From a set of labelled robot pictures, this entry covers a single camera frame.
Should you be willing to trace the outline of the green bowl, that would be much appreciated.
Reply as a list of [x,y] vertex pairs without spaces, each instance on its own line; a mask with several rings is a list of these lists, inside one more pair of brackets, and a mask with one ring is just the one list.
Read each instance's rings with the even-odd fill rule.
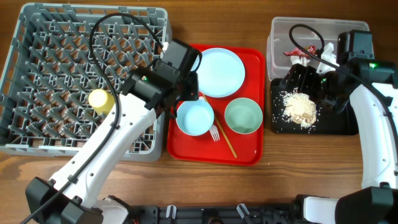
[[225,108],[224,120],[232,131],[238,134],[251,134],[261,127],[263,112],[254,100],[236,98]]

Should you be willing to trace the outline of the yellow plastic cup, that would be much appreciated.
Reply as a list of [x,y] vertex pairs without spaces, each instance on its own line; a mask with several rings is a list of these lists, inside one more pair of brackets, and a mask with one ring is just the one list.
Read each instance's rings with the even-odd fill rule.
[[98,114],[104,114],[106,116],[115,104],[113,95],[102,89],[93,90],[88,95],[88,102]]

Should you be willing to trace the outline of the red snack wrapper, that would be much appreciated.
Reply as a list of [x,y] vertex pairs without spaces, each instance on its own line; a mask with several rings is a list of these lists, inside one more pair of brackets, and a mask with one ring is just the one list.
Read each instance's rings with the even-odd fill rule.
[[[319,50],[314,45],[309,45],[308,47],[305,47],[304,49],[307,52],[311,53],[312,55],[317,55],[317,53],[319,52]],[[306,54],[304,51],[300,50],[298,47],[294,48],[290,52],[284,52],[283,54],[286,57],[298,56],[298,57],[310,58],[309,54]]]

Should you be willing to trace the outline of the light blue bowl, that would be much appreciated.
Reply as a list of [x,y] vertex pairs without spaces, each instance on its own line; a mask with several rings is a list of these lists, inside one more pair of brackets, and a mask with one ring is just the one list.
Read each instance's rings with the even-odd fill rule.
[[200,136],[214,123],[213,108],[204,99],[185,101],[177,109],[177,126],[189,136]]

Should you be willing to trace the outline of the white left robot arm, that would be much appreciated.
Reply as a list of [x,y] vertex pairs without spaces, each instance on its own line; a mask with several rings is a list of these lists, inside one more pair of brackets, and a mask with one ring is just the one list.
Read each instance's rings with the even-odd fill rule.
[[129,205],[98,194],[133,142],[164,112],[180,101],[198,99],[201,52],[177,39],[152,68],[128,75],[105,120],[82,149],[51,176],[34,178],[25,190],[37,223],[126,223]]

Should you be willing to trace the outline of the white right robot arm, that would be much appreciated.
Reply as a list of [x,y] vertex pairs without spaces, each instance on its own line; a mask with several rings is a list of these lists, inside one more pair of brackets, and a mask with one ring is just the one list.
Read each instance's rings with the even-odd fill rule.
[[397,222],[397,69],[376,60],[372,35],[351,30],[338,36],[337,56],[297,46],[318,67],[299,63],[271,83],[272,130],[359,134],[361,189],[339,199],[298,195],[284,220],[291,223]]

